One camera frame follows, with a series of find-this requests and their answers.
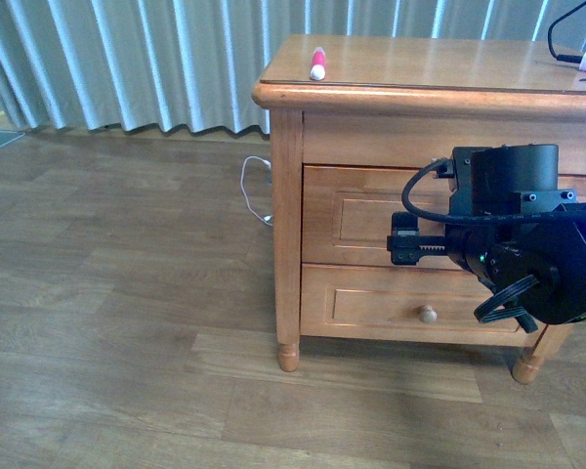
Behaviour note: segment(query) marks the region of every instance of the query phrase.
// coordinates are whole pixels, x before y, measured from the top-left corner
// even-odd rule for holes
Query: wooden floor
[[[526,387],[485,347],[307,338],[280,371],[249,154],[0,149],[0,467],[586,468],[586,323]]]

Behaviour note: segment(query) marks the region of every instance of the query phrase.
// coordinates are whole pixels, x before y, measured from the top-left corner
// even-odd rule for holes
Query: black wire
[[[559,222],[585,222],[586,210],[573,210],[570,212],[544,212],[532,214],[516,214],[516,215],[478,215],[478,216],[463,216],[463,215],[444,215],[441,213],[428,212],[422,208],[417,207],[410,201],[410,193],[415,185],[421,181],[427,174],[441,168],[446,164],[451,164],[448,158],[441,158],[433,161],[425,168],[419,170],[410,181],[403,187],[401,193],[401,203],[404,208],[425,220],[433,222],[445,223],[446,225],[469,225],[469,226],[490,226],[490,225],[512,225],[512,224],[526,224],[526,223],[559,223]]]
[[[585,6],[586,6],[586,1],[583,2],[583,3],[581,3],[580,5],[577,5],[570,12],[565,13],[564,15],[562,15],[561,17],[559,17],[557,20],[555,20],[554,22],[551,23],[551,26],[549,26],[549,29],[547,30],[547,45],[549,46],[549,52],[554,57],[554,59],[556,59],[557,61],[573,62],[575,64],[579,64],[582,61],[582,56],[568,56],[568,55],[558,55],[558,54],[556,54],[556,51],[554,51],[554,43],[553,43],[553,40],[552,40],[552,32],[553,32],[554,26],[556,24],[558,24],[560,21],[562,21],[562,20],[570,17],[577,10],[579,10],[581,8],[584,8]]]
[[[526,311],[523,307],[506,308],[504,310],[497,310],[497,308],[524,294],[538,283],[540,283],[540,281],[538,281],[538,278],[536,278],[534,274],[530,274],[527,277],[515,281],[513,284],[498,291],[479,305],[474,312],[476,318],[478,318],[479,322],[486,323],[524,315]]]

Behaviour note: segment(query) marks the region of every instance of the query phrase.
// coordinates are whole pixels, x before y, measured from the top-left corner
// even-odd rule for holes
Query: white cable
[[[247,165],[247,162],[250,159],[258,159],[259,161],[262,161],[263,164],[265,164],[268,168],[272,169],[272,164],[269,163],[266,159],[263,159],[259,156],[248,156],[247,158],[245,158],[245,161],[243,161],[243,167],[241,168],[241,191],[243,192],[243,196],[245,197],[245,204],[247,205],[247,209],[252,212],[254,214],[254,216],[256,218],[258,218],[261,222],[263,222],[265,225],[267,225],[268,227],[272,227],[273,223],[270,223],[270,220],[273,218],[272,215],[268,215],[266,217],[261,217],[258,213],[256,213],[254,211],[254,209],[252,209],[252,207],[250,206],[250,199],[247,196],[247,192],[245,191],[245,187],[244,187],[244,181],[245,181],[245,166]]]

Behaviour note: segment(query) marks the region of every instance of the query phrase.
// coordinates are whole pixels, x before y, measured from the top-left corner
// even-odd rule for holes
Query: black cable
[[[488,288],[490,291],[492,291],[493,295],[499,291],[497,286],[494,283],[492,283],[490,280],[488,280],[486,278],[482,278],[482,277],[478,277],[478,280],[480,281],[480,283],[482,285],[484,285],[486,288]],[[526,333],[531,334],[532,332],[535,332],[538,330],[538,324],[536,324],[536,321],[534,320],[534,318],[531,316],[530,313],[527,312],[527,310],[523,306],[515,306],[515,307],[506,306],[505,312],[506,312],[506,318],[514,318],[515,320],[517,320],[517,322],[519,323],[521,328]],[[474,314],[476,315],[476,318],[478,318],[478,311],[477,310],[474,311]]]
[[[433,161],[425,168],[419,170],[410,181],[403,187],[401,193],[401,203],[404,208],[425,220],[445,223],[446,225],[469,225],[469,226],[490,226],[490,225],[512,225],[526,223],[559,223],[559,222],[585,222],[586,210],[573,210],[570,212],[544,212],[532,214],[516,215],[480,215],[480,216],[463,216],[463,215],[444,215],[441,213],[428,212],[417,207],[410,201],[410,193],[415,185],[421,181],[427,174],[441,168],[445,164],[451,164],[448,158],[441,158]]]
[[[503,290],[499,290],[476,308],[474,312],[476,318],[478,318],[479,322],[488,323],[524,315],[526,310],[521,306],[516,308],[506,308],[503,310],[497,310],[497,308],[526,293],[538,283],[540,283],[538,278],[536,278],[535,275],[530,274],[527,277],[523,277],[520,280],[515,281],[513,284],[508,285]]]
[[[549,52],[554,57],[554,59],[556,59],[557,61],[560,61],[560,62],[569,62],[569,63],[572,63],[572,64],[580,64],[582,62],[582,56],[570,56],[570,55],[566,55],[566,54],[556,54],[556,51],[554,51],[554,43],[553,43],[553,40],[552,40],[552,32],[553,32],[554,26],[556,24],[558,24],[560,21],[562,21],[562,20],[570,17],[577,10],[582,9],[585,6],[586,6],[586,1],[583,2],[583,3],[581,3],[580,5],[576,6],[575,8],[573,8],[570,12],[565,13],[564,15],[562,15],[561,17],[559,17],[557,20],[555,20],[554,22],[551,23],[551,26],[549,26],[549,29],[547,30],[547,45],[549,46]]]

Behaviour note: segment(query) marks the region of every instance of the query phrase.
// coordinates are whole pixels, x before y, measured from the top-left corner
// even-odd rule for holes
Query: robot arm
[[[449,214],[424,211],[409,200],[426,174],[449,180]],[[475,310],[480,322],[533,318],[561,324],[586,320],[586,204],[558,189],[558,147],[462,147],[435,161],[406,185],[388,250],[395,265],[448,256],[474,274],[493,296]],[[444,236],[419,235],[418,219],[445,224]]]

